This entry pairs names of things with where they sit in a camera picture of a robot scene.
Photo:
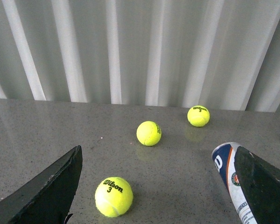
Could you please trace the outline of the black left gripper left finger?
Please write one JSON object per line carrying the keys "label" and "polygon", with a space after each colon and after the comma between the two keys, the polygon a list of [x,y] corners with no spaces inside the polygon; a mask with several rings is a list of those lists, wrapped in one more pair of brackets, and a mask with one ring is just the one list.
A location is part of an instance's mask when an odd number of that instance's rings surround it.
{"label": "black left gripper left finger", "polygon": [[0,201],[0,224],[65,224],[83,164],[76,146]]}

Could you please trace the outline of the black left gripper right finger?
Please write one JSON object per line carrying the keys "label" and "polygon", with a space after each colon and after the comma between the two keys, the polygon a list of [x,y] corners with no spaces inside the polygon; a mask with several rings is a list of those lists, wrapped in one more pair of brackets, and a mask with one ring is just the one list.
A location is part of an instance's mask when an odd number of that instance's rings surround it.
{"label": "black left gripper right finger", "polygon": [[235,170],[258,224],[280,224],[280,169],[239,146]]}

